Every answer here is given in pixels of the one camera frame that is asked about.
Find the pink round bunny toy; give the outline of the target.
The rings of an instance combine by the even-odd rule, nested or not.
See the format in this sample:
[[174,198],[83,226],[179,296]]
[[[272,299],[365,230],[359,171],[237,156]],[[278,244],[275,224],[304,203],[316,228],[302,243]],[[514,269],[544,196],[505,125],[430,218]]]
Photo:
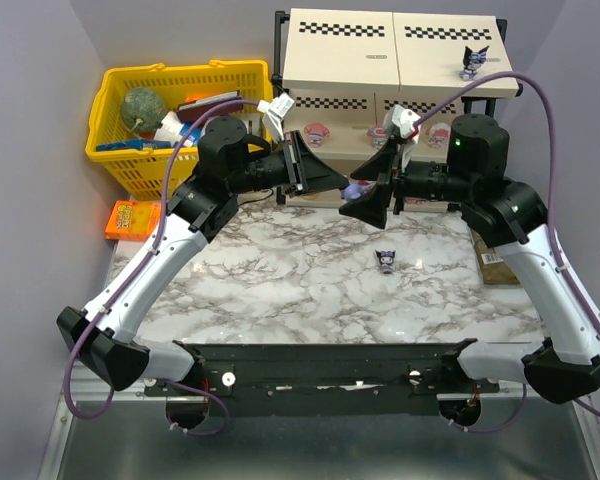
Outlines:
[[387,141],[387,135],[381,126],[368,129],[367,137],[369,138],[371,147],[376,150],[382,148]]

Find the pink blue-bow bunny toy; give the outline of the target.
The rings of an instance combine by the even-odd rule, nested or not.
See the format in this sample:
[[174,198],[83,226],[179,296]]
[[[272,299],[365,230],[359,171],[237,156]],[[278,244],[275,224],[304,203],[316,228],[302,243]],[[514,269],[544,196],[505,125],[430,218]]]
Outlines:
[[307,137],[308,144],[313,147],[322,146],[325,139],[330,135],[329,129],[319,122],[307,124],[303,132]]

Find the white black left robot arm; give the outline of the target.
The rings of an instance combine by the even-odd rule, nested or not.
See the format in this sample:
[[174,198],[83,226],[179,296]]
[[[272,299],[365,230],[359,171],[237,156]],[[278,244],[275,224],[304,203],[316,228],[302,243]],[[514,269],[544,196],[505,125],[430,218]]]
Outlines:
[[209,245],[239,210],[239,195],[286,187],[293,194],[343,190],[348,182],[314,155],[298,131],[277,150],[234,116],[213,119],[198,162],[166,203],[166,215],[141,251],[85,307],[66,307],[57,326],[72,354],[115,391],[141,378],[179,381],[195,356],[183,346],[143,346],[136,333],[175,275]]

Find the white pink bunny toy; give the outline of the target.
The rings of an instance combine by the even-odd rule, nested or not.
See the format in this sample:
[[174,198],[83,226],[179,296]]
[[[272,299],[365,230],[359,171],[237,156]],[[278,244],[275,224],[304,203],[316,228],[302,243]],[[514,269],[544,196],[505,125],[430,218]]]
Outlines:
[[431,125],[425,132],[426,144],[432,149],[445,149],[448,147],[451,135],[449,124],[439,122]]

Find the black purple cat toy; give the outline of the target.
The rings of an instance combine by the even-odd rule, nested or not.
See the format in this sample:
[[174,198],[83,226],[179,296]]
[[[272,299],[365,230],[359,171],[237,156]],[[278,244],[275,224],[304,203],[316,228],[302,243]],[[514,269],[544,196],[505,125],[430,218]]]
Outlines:
[[486,63],[489,47],[483,47],[479,50],[472,50],[469,46],[464,49],[462,64],[459,77],[464,81],[474,80],[478,71]]

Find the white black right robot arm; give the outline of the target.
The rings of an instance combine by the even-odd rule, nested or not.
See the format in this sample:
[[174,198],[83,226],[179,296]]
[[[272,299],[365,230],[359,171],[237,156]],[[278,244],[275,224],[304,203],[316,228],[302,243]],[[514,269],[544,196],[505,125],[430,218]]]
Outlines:
[[509,134],[487,115],[465,114],[450,127],[444,163],[415,161],[420,118],[396,105],[386,114],[386,140],[352,173],[373,187],[346,194],[340,213],[382,229],[387,210],[407,198],[449,201],[514,273],[546,330],[539,344],[496,345],[468,340],[447,363],[468,379],[531,386],[554,404],[575,401],[600,388],[600,318],[595,305],[558,252],[548,211],[529,185],[505,177]]

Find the purple small figure toy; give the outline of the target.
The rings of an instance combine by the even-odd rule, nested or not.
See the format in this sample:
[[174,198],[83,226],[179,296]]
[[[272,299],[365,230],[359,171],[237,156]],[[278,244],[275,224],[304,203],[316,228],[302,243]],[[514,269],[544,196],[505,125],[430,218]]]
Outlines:
[[363,181],[362,183],[351,182],[346,188],[341,190],[341,199],[344,202],[350,202],[366,195],[374,185],[372,183]]

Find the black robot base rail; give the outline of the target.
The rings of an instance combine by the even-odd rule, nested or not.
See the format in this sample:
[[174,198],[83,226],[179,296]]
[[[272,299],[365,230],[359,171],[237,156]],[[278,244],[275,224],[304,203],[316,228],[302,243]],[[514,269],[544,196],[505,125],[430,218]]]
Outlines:
[[232,417],[437,415],[444,402],[496,393],[457,365],[460,343],[187,344],[192,371],[179,386],[147,382],[145,394],[193,410],[191,388],[216,395]]

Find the black purple-bow cat toy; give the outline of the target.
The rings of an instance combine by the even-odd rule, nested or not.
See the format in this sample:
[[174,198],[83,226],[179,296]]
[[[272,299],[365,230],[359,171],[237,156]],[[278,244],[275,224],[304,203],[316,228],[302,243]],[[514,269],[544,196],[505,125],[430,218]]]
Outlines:
[[396,257],[395,250],[376,250],[376,259],[378,262],[379,271],[383,274],[391,274],[394,272],[394,263]]

